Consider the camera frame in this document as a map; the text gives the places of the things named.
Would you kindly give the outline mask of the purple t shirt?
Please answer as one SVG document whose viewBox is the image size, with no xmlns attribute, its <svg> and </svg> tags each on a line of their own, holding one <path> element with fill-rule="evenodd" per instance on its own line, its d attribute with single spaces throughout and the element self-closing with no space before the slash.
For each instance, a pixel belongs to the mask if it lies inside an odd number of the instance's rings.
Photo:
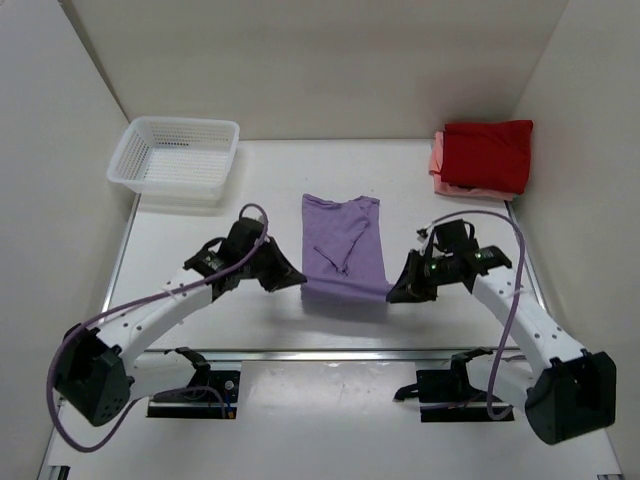
<svg viewBox="0 0 640 480">
<path fill-rule="evenodd" d="M 386 304 L 380 237 L 380 200 L 360 196 L 335 202 L 302 196 L 302 300 L 332 306 Z"/>
</svg>

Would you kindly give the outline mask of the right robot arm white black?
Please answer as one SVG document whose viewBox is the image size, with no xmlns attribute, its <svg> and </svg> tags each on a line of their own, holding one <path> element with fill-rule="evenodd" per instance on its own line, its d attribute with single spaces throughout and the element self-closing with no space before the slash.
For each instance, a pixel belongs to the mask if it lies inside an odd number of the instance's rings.
<svg viewBox="0 0 640 480">
<path fill-rule="evenodd" d="M 395 401 L 416 398 L 422 416 L 435 421 L 454 420 L 456 410 L 474 402 L 485 404 L 489 421 L 510 420 L 520 411 L 547 445 L 614 424 L 613 359 L 590 352 L 525 291 L 522 260 L 480 246 L 464 219 L 434 222 L 417 233 L 421 245 L 409 251 L 387 302 L 434 301 L 439 288 L 461 284 L 500 322 L 503 334 L 495 349 L 476 347 L 454 354 L 446 369 L 418 371 Z"/>
</svg>

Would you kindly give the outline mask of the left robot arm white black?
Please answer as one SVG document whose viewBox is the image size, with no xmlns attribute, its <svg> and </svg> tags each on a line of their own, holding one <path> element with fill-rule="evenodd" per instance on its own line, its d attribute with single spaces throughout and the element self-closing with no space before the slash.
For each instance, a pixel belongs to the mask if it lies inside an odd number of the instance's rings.
<svg viewBox="0 0 640 480">
<path fill-rule="evenodd" d="M 94 427 L 111 422 L 140 398 L 198 390 L 193 380 L 207 366 L 194 350 L 171 349 L 158 363 L 144 363 L 141 356 L 244 280 L 257 281 L 268 293 L 306 281 L 265 224 L 247 217 L 236 220 L 227 236 L 205 243 L 158 293 L 71 328 L 49 367 L 48 390 L 59 393 Z"/>
</svg>

